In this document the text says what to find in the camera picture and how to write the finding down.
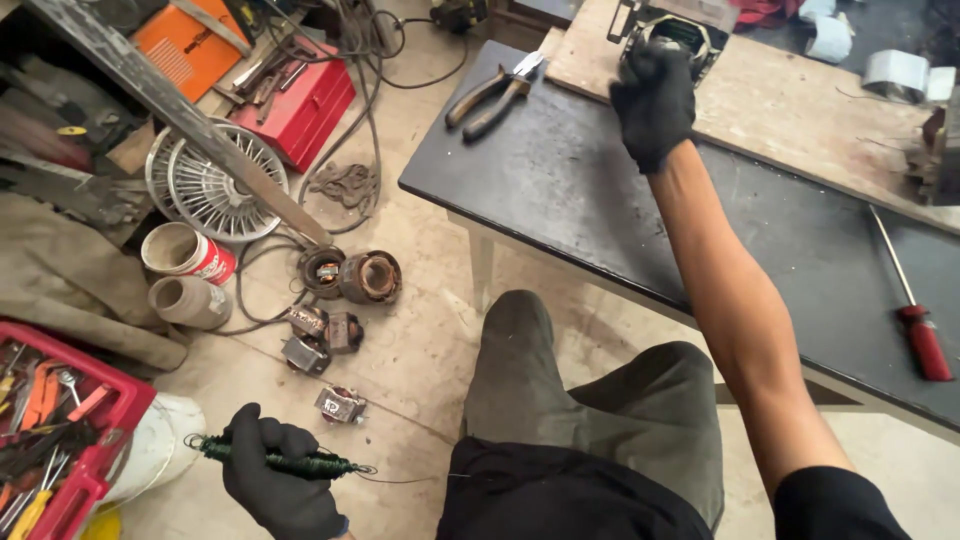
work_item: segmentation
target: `red toolbox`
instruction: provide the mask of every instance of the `red toolbox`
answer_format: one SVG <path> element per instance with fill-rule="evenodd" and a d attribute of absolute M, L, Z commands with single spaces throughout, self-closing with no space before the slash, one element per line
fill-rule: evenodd
<path fill-rule="evenodd" d="M 305 37 L 295 39 L 303 47 L 317 51 Z M 337 53 L 333 47 L 325 46 L 324 50 Z M 291 61 L 287 74 L 292 74 L 299 66 L 299 62 Z M 256 123 L 260 108 L 254 105 L 242 107 L 229 119 L 259 135 L 294 170 L 303 173 L 324 147 L 326 138 L 356 93 L 344 61 L 309 63 L 286 91 L 278 90 L 274 94 L 274 102 L 263 124 Z"/>
<path fill-rule="evenodd" d="M 109 491 L 107 475 L 113 461 L 130 441 L 133 430 L 154 401 L 156 390 L 30 326 L 0 321 L 0 344 L 10 339 L 26 343 L 48 359 L 82 373 L 83 380 L 77 384 L 81 400 L 102 384 L 110 389 L 85 417 L 99 433 L 97 444 L 74 456 L 70 475 L 27 536 L 28 540 L 67 540 L 74 537 L 93 504 Z"/>

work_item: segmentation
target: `dark gray pants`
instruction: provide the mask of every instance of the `dark gray pants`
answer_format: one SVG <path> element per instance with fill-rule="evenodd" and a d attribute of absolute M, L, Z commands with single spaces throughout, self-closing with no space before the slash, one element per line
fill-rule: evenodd
<path fill-rule="evenodd" d="M 723 514 L 710 359 L 690 343 L 666 343 L 564 391 L 550 315 L 530 291 L 504 293 L 487 313 L 464 434 L 598 455 L 677 493 L 714 531 Z"/>

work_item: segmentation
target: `white bucket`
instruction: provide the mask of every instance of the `white bucket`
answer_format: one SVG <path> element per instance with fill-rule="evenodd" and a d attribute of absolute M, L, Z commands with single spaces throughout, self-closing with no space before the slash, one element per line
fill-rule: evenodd
<path fill-rule="evenodd" d="M 126 461 L 117 459 L 122 468 L 113 486 L 97 505 L 136 497 L 186 472 L 201 455 L 183 444 L 192 433 L 206 433 L 206 417 L 197 402 L 157 393 L 133 431 Z"/>
<path fill-rule="evenodd" d="M 236 270 L 233 252 L 185 223 L 165 223 L 150 231 L 140 246 L 143 263 L 167 276 L 197 276 L 222 285 Z"/>

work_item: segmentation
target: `pliers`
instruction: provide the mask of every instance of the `pliers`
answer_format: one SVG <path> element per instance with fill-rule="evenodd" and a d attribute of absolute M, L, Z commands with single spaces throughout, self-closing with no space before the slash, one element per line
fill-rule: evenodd
<path fill-rule="evenodd" d="M 513 72 L 507 73 L 503 65 L 497 66 L 497 73 L 492 79 L 475 86 L 467 92 L 464 97 L 457 100 L 453 107 L 446 113 L 444 121 L 447 128 L 454 128 L 464 119 L 467 113 L 477 106 L 481 101 L 494 93 L 506 88 L 503 96 L 496 102 L 490 110 L 481 114 L 476 120 L 470 122 L 464 128 L 464 141 L 473 142 L 486 135 L 490 129 L 497 124 L 510 111 L 510 106 L 514 98 L 519 95 L 530 93 L 530 80 L 527 77 L 531 72 L 535 72 L 537 66 L 543 61 L 543 55 L 539 52 L 533 52 L 526 56 L 516 65 Z"/>

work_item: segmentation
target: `green copper wire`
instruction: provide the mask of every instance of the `green copper wire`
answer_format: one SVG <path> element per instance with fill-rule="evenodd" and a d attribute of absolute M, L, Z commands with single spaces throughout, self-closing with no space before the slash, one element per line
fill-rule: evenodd
<path fill-rule="evenodd" d="M 183 444 L 221 463 L 226 463 L 230 458 L 230 438 L 227 435 L 194 433 L 187 435 Z M 267 450 L 267 467 L 305 480 L 334 480 L 347 473 L 376 473 L 376 469 L 369 465 L 357 465 L 336 454 L 314 452 L 303 459 L 287 459 L 276 449 Z"/>

